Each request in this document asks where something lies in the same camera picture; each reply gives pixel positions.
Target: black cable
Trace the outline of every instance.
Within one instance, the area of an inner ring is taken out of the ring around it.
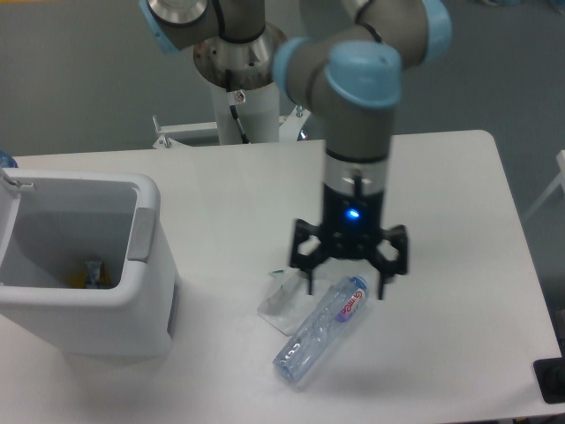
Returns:
[[[374,38],[374,40],[378,43],[382,43],[382,37],[380,36],[379,33],[377,33],[377,30],[374,29],[372,26],[370,26],[369,24],[367,24],[366,22],[363,22],[361,24],[359,24],[360,26],[362,26],[364,29],[366,29],[367,31],[369,31],[369,33],[371,34],[371,36]]]
[[[218,33],[222,36],[226,31],[226,21],[223,17],[222,5],[219,0],[212,0],[212,6],[215,10],[215,16],[218,19]]]
[[[259,37],[261,37],[261,35],[265,32],[265,28],[267,28],[267,25],[264,25],[257,34],[251,35],[247,38],[230,38],[226,35],[223,35],[223,33],[220,34],[220,38],[225,42],[230,42],[231,44],[247,44],[248,42],[254,42]]]
[[[363,6],[361,8],[359,8],[359,10],[357,11],[357,13],[355,14],[355,19],[353,20],[353,22],[355,22],[356,24],[359,23],[359,19],[361,18],[361,16],[363,16],[363,13],[365,13],[365,11],[371,7],[374,4],[374,0],[369,0],[367,3],[363,4]]]
[[[228,69],[226,70],[226,92],[231,92],[231,71]],[[251,144],[249,139],[247,138],[247,134],[245,134],[245,129],[243,124],[241,123],[241,119],[239,119],[239,114],[237,113],[237,108],[235,104],[230,105],[230,112],[231,117],[233,117],[234,121],[236,121],[237,130],[239,131],[239,137],[241,137],[242,144]]]

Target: white trash bin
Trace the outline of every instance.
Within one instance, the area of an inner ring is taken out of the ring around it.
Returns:
[[[6,174],[22,186],[0,176],[0,314],[64,352],[167,353],[178,277],[154,181],[93,172]],[[68,285],[86,261],[104,263],[111,288]]]

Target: bottle label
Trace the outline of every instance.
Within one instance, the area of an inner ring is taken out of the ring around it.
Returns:
[[[357,289],[357,291],[353,293],[353,296],[351,296],[351,299],[348,300],[348,302],[345,304],[345,306],[339,312],[339,314],[335,316],[335,320],[338,322],[348,321],[353,316],[353,314],[355,314],[355,311],[357,311],[357,309],[361,305],[361,299],[364,296],[365,296],[365,291],[363,289]]]

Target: gray floor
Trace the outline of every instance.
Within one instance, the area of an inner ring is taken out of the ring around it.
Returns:
[[[543,0],[489,8],[446,0],[448,55],[404,76],[396,133],[484,129],[522,214],[565,149],[565,17]],[[349,25],[338,0],[267,0],[288,36]],[[213,120],[192,53],[165,57],[135,0],[0,5],[0,148],[14,155],[149,148],[162,125]],[[282,102],[282,111],[290,111]],[[551,309],[565,307],[565,201],[524,232]]]

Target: light blue joint cap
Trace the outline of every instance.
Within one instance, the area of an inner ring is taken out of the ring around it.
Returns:
[[[287,97],[290,97],[286,84],[286,75],[290,60],[298,47],[308,42],[308,40],[309,39],[306,37],[292,38],[276,51],[275,61],[273,62],[273,80],[275,80],[275,84]]]
[[[175,47],[175,45],[169,40],[169,37],[165,35],[165,33],[161,30],[159,24],[155,20],[154,16],[151,14],[149,10],[149,5],[147,4],[147,0],[139,0],[139,7],[143,12],[143,16],[145,17],[145,21],[151,28],[151,32],[153,36],[157,40],[159,47],[161,48],[163,53],[170,54],[170,53],[178,53],[180,50]]]
[[[391,108],[402,95],[400,54],[377,42],[341,42],[329,52],[328,84],[343,98],[369,109]]]
[[[427,52],[429,62],[448,51],[451,43],[451,18],[440,0],[422,0],[427,14]]]

